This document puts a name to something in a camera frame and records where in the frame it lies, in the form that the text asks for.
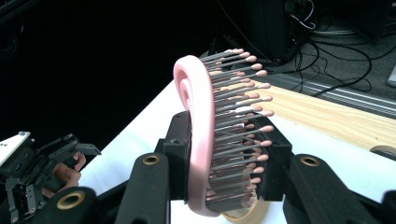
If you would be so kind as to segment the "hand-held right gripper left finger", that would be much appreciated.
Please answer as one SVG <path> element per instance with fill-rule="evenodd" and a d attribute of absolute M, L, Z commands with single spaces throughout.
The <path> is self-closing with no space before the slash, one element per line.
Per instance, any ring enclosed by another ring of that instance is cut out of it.
<path fill-rule="evenodd" d="M 164 154 L 169 162 L 170 199 L 187 201 L 191 155 L 189 111 L 172 117 L 166 136 L 158 141 L 155 151 Z"/>

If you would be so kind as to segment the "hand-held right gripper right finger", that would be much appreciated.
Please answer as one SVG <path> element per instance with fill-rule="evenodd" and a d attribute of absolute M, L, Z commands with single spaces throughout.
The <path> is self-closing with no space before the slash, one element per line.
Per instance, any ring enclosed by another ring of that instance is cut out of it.
<path fill-rule="evenodd" d="M 268 155 L 269 159 L 267 161 L 257 162 L 257 165 L 264 168 L 264 173 L 254 175 L 254 177 L 260 177 L 262 179 L 256 189 L 259 199 L 281 202 L 288 184 L 285 170 L 290 166 L 292 144 L 268 118 L 254 119 L 251 123 L 256 128 L 267 125 L 274 127 L 269 133 L 259 133 L 256 135 L 258 140 L 269 140 L 272 142 L 272 145 L 262 149 L 262 153 Z"/>

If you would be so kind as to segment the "pink hairbrush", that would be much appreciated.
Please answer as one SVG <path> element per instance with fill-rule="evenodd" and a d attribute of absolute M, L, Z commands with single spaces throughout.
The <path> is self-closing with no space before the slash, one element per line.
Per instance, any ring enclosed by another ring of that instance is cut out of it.
<path fill-rule="evenodd" d="M 243 49 L 176 61 L 174 82 L 191 116 L 187 204 L 194 213 L 216 217 L 256 201 L 262 164 L 269 159 L 263 150 L 272 145 L 260 136 L 275 127 L 254 122 L 274 112 L 261 106 L 272 98 L 257 93 L 270 85 L 252 79 L 266 75 L 257 57 Z"/>

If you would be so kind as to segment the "tan cup with handle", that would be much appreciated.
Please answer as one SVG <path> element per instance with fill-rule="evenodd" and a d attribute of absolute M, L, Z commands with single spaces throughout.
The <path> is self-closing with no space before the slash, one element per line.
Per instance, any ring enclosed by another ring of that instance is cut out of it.
<path fill-rule="evenodd" d="M 255 200 L 250 208 L 241 208 L 222 213 L 232 224 L 261 224 L 267 213 L 269 203 Z"/>

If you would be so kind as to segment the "wooden table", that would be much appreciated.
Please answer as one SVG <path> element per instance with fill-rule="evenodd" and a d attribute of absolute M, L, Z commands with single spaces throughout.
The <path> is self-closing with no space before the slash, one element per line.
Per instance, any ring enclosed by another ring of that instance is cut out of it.
<path fill-rule="evenodd" d="M 268 83 L 245 79 L 216 86 L 217 94 L 253 98 L 254 106 L 273 110 L 282 119 L 325 133 L 353 146 L 369 150 L 375 146 L 396 147 L 396 119 L 306 96 Z"/>

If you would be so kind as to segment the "round dark table grommet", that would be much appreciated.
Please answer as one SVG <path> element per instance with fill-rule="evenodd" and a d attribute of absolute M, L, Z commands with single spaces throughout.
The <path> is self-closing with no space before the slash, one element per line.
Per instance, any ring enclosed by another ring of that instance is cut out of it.
<path fill-rule="evenodd" d="M 385 145 L 375 146 L 371 148 L 370 151 L 373 152 L 374 154 L 396 161 L 396 147 L 385 146 Z"/>

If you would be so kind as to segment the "black equipment case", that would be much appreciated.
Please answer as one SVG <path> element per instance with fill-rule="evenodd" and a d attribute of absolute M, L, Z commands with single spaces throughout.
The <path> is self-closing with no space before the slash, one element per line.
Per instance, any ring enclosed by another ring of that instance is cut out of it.
<path fill-rule="evenodd" d="M 261 59 L 286 62 L 295 53 L 286 0 L 243 0 L 249 50 Z"/>

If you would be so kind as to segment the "metal floor rail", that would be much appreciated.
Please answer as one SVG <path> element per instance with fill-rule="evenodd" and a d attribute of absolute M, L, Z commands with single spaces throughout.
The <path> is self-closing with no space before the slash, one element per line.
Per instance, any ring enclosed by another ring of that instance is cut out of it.
<path fill-rule="evenodd" d="M 275 74 L 264 77 L 262 78 L 262 82 L 269 82 L 279 88 L 296 91 L 305 95 L 316 96 L 319 99 L 339 105 L 345 105 L 365 112 L 374 113 L 379 116 L 396 119 L 396 100 L 385 99 L 361 91 L 353 91 L 345 88 L 320 93 L 325 89 L 329 89 L 329 86 L 315 81 L 301 81 L 297 77 L 285 74 Z"/>

